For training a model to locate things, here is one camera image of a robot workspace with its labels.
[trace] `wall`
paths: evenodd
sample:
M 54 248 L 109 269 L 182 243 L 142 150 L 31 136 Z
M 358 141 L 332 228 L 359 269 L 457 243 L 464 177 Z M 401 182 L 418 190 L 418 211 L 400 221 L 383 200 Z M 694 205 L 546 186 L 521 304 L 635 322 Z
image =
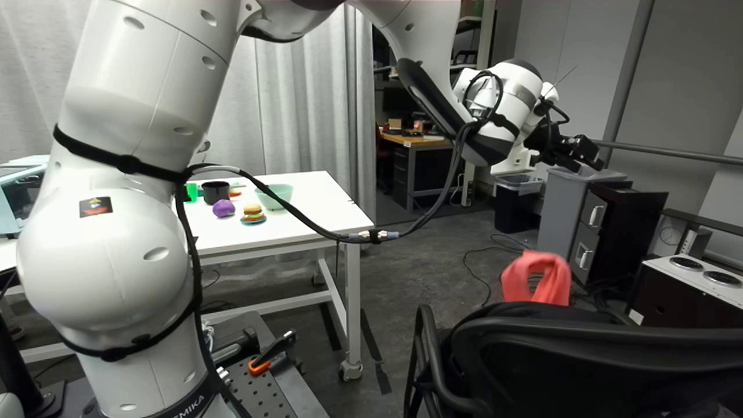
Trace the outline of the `wall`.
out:
M 743 156 L 743 112 L 738 114 L 737 131 L 725 148 L 727 156 Z M 743 168 L 721 168 L 703 197 L 702 217 L 734 222 L 743 228 Z M 714 232 L 709 254 L 725 258 L 731 264 L 743 268 L 743 236 Z
M 567 135 L 607 136 L 638 10 L 640 0 L 523 0 L 514 55 L 558 85 Z
M 722 154 L 743 105 L 743 2 L 655 0 L 617 141 Z M 696 213 L 716 165 L 615 150 L 614 170 Z

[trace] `white curtain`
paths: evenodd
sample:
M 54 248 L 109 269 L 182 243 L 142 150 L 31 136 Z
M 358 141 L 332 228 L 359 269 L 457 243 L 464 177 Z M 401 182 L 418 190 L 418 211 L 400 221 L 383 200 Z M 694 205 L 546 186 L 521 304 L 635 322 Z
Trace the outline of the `white curtain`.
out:
M 47 154 L 90 0 L 0 0 L 0 161 Z M 373 217 L 372 25 L 339 6 L 294 45 L 240 40 L 196 161 L 328 170 Z

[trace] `office chair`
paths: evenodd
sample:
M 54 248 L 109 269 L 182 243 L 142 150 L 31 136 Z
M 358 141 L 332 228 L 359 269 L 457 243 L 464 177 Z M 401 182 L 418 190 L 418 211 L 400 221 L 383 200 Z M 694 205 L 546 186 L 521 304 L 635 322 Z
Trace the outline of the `office chair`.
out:
M 421 307 L 405 415 L 426 402 L 434 418 L 709 418 L 730 413 L 721 400 L 737 391 L 738 328 L 636 328 L 602 311 L 495 304 L 437 330 Z

